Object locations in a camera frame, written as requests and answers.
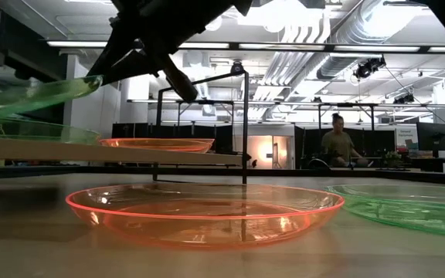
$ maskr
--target ceiling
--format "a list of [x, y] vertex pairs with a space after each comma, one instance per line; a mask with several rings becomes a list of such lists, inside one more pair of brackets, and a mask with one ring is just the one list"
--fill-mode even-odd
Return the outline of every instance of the ceiling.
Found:
[[[342, 8], [331, 12], [331, 26], [338, 24], [358, 0], [342, 0], [342, 2]], [[117, 12], [112, 5], [65, 0], [0, 0], [0, 8], [48, 40], [107, 40], [111, 31], [108, 19], [114, 17]], [[220, 28], [195, 35], [190, 41], [279, 42], [283, 39], [284, 31], [268, 32], [261, 25], [239, 25], [236, 13], [234, 10], [229, 10], [222, 17]], [[386, 43], [445, 45], [445, 28], [430, 10], [424, 9]], [[182, 61], [184, 53], [186, 51], [179, 51], [173, 59]], [[206, 50], [204, 53], [210, 59], [218, 61], [210, 63], [213, 74], [228, 73], [232, 61], [238, 59], [256, 80], [261, 79], [266, 73], [275, 56], [275, 53], [271, 52], [250, 51]], [[80, 54], [81, 62], [85, 66], [91, 66], [100, 55], [100, 51], [83, 50]], [[389, 54], [386, 55], [386, 63], [391, 73], [382, 69], [358, 86], [352, 81], [353, 67], [344, 70], [334, 82], [315, 95], [320, 96], [324, 102], [356, 101], [358, 96], [364, 102], [379, 102], [385, 100], [387, 94], [402, 89], [399, 84], [401, 83], [403, 86], [419, 84], [415, 86], [414, 93], [421, 100], [429, 99], [432, 92], [431, 85], [440, 81], [438, 78], [430, 79], [430, 77], [445, 74], [445, 55]], [[210, 83], [209, 87], [240, 88], [242, 80], [241, 77], [233, 77]], [[167, 85], [162, 78], [152, 77], [151, 92], [156, 92]]]

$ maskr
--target wooden board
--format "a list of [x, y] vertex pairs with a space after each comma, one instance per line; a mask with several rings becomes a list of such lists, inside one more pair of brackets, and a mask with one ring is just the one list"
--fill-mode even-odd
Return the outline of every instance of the wooden board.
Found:
[[44, 141], [0, 139], [0, 159], [169, 164], [241, 164], [241, 156], [141, 150]]

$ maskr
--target man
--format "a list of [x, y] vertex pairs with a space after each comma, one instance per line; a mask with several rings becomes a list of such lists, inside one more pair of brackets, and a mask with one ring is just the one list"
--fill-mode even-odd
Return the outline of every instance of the man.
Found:
[[347, 167], [351, 156], [362, 158], [362, 156], [355, 151], [355, 145], [353, 145], [352, 139], [343, 131], [344, 126], [345, 120], [343, 117], [337, 113], [333, 114], [333, 130], [327, 132], [322, 138], [322, 147], [325, 149], [325, 152], [337, 156], [330, 161], [334, 167]]

